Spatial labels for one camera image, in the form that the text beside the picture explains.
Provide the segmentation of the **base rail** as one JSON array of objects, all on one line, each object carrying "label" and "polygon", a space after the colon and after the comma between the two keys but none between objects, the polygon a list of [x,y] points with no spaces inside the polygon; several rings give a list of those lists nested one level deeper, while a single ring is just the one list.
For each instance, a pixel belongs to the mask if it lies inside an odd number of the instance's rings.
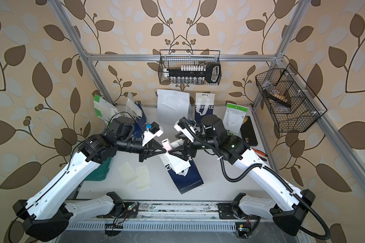
[{"label": "base rail", "polygon": [[97,216],[74,223],[68,231],[101,232],[107,237],[125,233],[214,233],[247,242],[307,243],[304,233],[290,236],[268,218],[235,217],[228,202],[140,201],[117,220]]}]

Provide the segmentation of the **green tool case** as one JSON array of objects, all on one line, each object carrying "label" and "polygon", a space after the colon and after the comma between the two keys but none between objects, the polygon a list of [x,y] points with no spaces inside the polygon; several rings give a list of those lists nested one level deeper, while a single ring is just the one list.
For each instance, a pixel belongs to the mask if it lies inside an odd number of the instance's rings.
[{"label": "green tool case", "polygon": [[94,170],[92,173],[90,173],[84,181],[92,181],[92,182],[99,182],[103,181],[109,170],[110,170],[110,164],[111,164],[112,158],[107,159],[103,164],[101,164],[96,170]]}]

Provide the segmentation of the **black socket set holder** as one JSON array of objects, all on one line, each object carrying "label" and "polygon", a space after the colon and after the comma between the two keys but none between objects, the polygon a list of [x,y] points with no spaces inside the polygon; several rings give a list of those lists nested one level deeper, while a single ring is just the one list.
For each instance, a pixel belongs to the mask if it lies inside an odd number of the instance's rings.
[{"label": "black socket set holder", "polygon": [[159,70],[160,81],[169,79],[176,84],[215,85],[220,82],[221,77],[221,65],[214,62],[202,63],[197,66],[164,67]]}]

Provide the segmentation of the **navy bag rear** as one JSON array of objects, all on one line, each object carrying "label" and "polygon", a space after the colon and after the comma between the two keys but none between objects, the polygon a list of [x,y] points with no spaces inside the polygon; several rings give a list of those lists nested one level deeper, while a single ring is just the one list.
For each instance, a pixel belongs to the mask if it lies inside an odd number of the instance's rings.
[{"label": "navy bag rear", "polygon": [[195,121],[201,124],[201,120],[206,115],[211,115],[214,112],[215,94],[211,93],[196,93],[195,100]]}]

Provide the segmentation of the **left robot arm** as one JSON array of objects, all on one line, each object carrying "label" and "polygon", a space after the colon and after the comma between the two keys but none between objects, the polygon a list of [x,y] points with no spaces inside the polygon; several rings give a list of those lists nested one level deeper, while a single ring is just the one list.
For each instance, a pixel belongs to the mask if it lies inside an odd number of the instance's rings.
[{"label": "left robot arm", "polygon": [[128,213],[131,208],[126,207],[115,192],[79,203],[66,203],[84,179],[118,151],[136,153],[141,162],[166,153],[155,140],[143,145],[141,141],[122,141],[102,134],[90,136],[48,185],[30,199],[19,200],[13,205],[16,216],[23,220],[25,233],[36,240],[48,242],[80,221],[100,215],[118,218]]}]

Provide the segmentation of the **blue white Cheerful bag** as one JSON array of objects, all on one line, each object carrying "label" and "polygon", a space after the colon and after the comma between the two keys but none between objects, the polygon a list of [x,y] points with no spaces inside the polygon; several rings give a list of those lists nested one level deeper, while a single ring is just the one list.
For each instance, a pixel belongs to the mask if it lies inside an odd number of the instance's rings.
[{"label": "blue white Cheerful bag", "polygon": [[126,100],[126,112],[128,112],[135,121],[133,135],[141,139],[146,130],[147,117],[142,109],[141,104],[133,97],[133,93],[128,92]]}]

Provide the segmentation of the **large white paper bag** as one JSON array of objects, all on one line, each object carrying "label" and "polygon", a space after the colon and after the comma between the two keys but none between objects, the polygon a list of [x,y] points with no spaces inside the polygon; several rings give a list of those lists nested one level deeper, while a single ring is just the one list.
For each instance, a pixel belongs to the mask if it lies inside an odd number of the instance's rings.
[{"label": "large white paper bag", "polygon": [[189,93],[175,90],[157,90],[157,116],[158,121],[174,125],[179,119],[189,117]]}]

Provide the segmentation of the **navy bag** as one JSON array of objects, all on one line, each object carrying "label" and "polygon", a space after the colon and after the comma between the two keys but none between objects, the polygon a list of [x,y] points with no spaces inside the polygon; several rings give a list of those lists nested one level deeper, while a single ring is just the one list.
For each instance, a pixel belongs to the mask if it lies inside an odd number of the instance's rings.
[{"label": "navy bag", "polygon": [[180,194],[184,194],[204,184],[204,181],[201,178],[200,173],[193,160],[189,161],[191,166],[189,167],[188,174],[186,176],[182,176],[177,175],[172,170],[165,154],[160,155],[160,159],[163,162],[164,167],[166,168],[170,178],[172,179]]},{"label": "navy bag", "polygon": [[201,124],[201,120],[206,115],[211,115],[214,112],[215,94],[211,93],[196,93],[195,100],[195,121]]}]

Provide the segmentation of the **black box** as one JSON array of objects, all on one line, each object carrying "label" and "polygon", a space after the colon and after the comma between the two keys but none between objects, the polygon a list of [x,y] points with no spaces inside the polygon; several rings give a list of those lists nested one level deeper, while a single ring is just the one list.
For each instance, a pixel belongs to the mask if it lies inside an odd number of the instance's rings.
[{"label": "black box", "polygon": [[250,146],[258,146],[258,140],[255,135],[252,120],[250,116],[245,116],[242,126],[240,128],[241,137]]}]

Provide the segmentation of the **pink mini stapler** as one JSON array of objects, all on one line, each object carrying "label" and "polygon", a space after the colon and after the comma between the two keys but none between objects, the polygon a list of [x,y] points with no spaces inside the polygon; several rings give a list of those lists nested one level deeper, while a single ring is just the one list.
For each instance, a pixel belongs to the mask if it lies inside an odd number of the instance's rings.
[{"label": "pink mini stapler", "polygon": [[162,140],[162,145],[166,151],[170,151],[173,149],[168,139]]}]

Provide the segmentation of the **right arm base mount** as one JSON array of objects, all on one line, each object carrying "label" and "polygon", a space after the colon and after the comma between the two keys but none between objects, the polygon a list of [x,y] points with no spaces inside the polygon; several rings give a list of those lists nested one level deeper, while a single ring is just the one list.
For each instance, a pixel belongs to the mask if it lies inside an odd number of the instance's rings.
[{"label": "right arm base mount", "polygon": [[245,214],[239,207],[240,201],[245,197],[245,193],[239,193],[230,203],[221,202],[217,204],[219,218],[246,220],[245,223],[236,226],[236,236],[239,239],[247,240],[258,227],[261,217]]}]

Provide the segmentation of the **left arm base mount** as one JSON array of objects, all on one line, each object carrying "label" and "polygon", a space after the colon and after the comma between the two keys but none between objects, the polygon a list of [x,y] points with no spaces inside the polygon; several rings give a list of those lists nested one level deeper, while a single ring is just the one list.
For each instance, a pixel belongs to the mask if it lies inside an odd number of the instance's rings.
[{"label": "left arm base mount", "polygon": [[126,202],[116,192],[108,192],[105,196],[97,199],[99,203],[107,203],[107,206],[112,205],[112,209],[101,218],[113,218],[112,223],[106,223],[104,234],[107,237],[114,237],[120,234],[124,228],[123,223],[131,216],[138,214],[139,203]]}]

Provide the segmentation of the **orange handled pliers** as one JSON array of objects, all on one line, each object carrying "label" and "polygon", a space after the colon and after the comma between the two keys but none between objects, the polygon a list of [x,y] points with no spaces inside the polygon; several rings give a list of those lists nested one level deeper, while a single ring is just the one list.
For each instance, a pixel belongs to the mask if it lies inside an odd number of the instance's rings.
[{"label": "orange handled pliers", "polygon": [[253,148],[253,151],[256,153],[256,155],[262,160],[262,161],[267,161],[267,155],[264,153],[264,152],[262,152],[262,151],[260,151],[260,150],[257,150],[257,149],[254,149]]}]

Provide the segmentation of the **dark tool in basket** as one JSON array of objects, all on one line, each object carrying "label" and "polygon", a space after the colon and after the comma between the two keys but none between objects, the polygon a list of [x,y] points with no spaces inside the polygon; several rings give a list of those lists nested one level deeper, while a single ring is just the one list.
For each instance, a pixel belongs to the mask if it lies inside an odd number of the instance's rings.
[{"label": "dark tool in basket", "polygon": [[268,90],[263,90],[263,93],[264,93],[265,98],[268,98],[284,107],[287,107],[287,108],[292,107],[291,103],[284,96],[272,93]]}]

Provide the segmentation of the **navy bag front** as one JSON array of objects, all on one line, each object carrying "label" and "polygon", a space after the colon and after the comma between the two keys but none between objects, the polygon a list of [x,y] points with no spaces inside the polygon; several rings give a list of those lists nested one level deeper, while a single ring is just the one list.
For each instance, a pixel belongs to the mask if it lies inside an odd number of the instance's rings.
[{"label": "navy bag front", "polygon": [[201,178],[200,173],[193,160],[189,161],[191,166],[189,167],[188,174],[186,176],[182,176],[177,175],[172,170],[165,154],[160,155],[160,159],[163,162],[164,167],[166,168],[170,178],[172,179],[180,194],[184,194],[204,184],[204,181]]}]

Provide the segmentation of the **aluminium frame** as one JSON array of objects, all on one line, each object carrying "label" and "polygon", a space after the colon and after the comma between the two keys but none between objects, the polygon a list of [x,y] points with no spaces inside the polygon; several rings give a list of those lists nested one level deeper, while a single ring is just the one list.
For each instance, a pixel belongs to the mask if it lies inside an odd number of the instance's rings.
[{"label": "aluminium frame", "polygon": [[[80,58],[85,62],[85,67],[91,74],[96,87],[100,90],[101,94],[106,98],[107,102],[113,104],[113,100],[108,92],[106,86],[94,65],[95,61],[160,61],[163,62],[164,58],[171,58],[172,61],[199,61],[204,58],[202,55],[191,55],[191,54],[158,54],[158,55],[147,55],[147,54],[91,54],[88,53],[74,26],[72,25],[69,16],[64,10],[63,3],[61,1],[49,1],[48,2],[57,19],[63,26],[65,32],[69,35],[69,39],[74,45],[76,51],[80,55]],[[293,77],[296,84],[299,86],[305,98],[312,105],[312,112],[315,114],[315,124],[318,124],[320,129],[325,134],[326,138],[330,141],[332,146],[336,149],[337,153],[340,155],[344,163],[349,167],[354,178],[358,182],[365,193],[365,166],[362,164],[360,157],[352,150],[350,145],[346,142],[345,138],[341,133],[335,128],[333,123],[328,119],[327,108],[324,106],[323,102],[318,98],[313,98],[306,89],[307,82],[304,78],[296,72],[296,68],[290,64],[286,64],[283,59],[283,54],[285,53],[285,45],[281,44],[279,51],[275,55],[213,55],[214,60],[220,62],[270,62],[270,68],[279,67],[287,70],[289,74]]]}]

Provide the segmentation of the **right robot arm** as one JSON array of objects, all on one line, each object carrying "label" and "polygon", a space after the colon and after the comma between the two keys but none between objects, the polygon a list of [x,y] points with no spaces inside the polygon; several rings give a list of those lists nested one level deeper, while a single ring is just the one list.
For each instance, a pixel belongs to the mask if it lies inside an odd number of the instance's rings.
[{"label": "right robot arm", "polygon": [[189,135],[183,139],[183,145],[169,151],[179,159],[187,161],[195,157],[198,150],[211,149],[221,162],[221,171],[229,182],[239,182],[250,176],[269,195],[270,199],[255,198],[246,193],[239,193],[229,204],[221,204],[225,214],[238,219],[248,215],[272,219],[285,233],[295,236],[302,231],[310,236],[318,237],[302,226],[308,213],[322,224],[325,231],[327,225],[313,210],[315,199],[310,190],[301,190],[270,168],[251,148],[238,136]]}]

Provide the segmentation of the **receipt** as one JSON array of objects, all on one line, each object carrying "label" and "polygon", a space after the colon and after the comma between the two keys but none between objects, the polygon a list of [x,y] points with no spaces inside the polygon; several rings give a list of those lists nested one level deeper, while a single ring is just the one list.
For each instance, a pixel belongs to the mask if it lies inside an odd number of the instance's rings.
[{"label": "receipt", "polygon": [[170,167],[177,175],[186,176],[191,166],[189,161],[182,160],[176,156],[166,153],[166,158],[169,162]]},{"label": "receipt", "polygon": [[121,174],[125,184],[133,183],[138,179],[138,176],[129,162],[125,162],[119,167],[119,173]]},{"label": "receipt", "polygon": [[149,175],[148,166],[144,165],[144,166],[137,167],[136,174],[138,177],[138,179],[137,179],[138,191],[149,189],[151,187],[151,184],[150,184],[150,175]]}]

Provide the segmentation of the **green white bag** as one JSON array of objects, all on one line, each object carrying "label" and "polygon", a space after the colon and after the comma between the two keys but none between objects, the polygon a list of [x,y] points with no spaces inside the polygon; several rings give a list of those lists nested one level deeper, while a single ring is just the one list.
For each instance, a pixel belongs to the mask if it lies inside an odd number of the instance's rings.
[{"label": "green white bag", "polygon": [[238,135],[248,107],[227,103],[223,124],[229,135]]},{"label": "green white bag", "polygon": [[115,106],[108,103],[97,94],[94,95],[94,110],[96,116],[104,120],[108,127],[110,126],[112,119],[121,115]]}]

